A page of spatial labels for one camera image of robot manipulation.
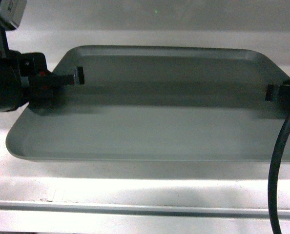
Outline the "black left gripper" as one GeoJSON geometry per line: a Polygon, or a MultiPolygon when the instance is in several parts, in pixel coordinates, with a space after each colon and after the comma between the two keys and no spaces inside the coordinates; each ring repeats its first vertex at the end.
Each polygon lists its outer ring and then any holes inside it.
{"type": "MultiPolygon", "coordinates": [[[[49,75],[43,53],[11,52],[9,58],[0,58],[0,112],[14,111],[28,101],[28,88],[21,85],[21,77],[49,75]]],[[[78,66],[71,75],[50,75],[49,86],[84,85],[83,67],[78,66]]]]}

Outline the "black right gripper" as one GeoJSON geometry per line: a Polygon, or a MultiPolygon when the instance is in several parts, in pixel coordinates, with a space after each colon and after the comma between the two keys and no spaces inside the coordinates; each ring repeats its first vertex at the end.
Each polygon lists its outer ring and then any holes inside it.
{"type": "Polygon", "coordinates": [[[290,79],[280,85],[269,84],[265,101],[276,101],[280,109],[290,109],[290,79]]]}

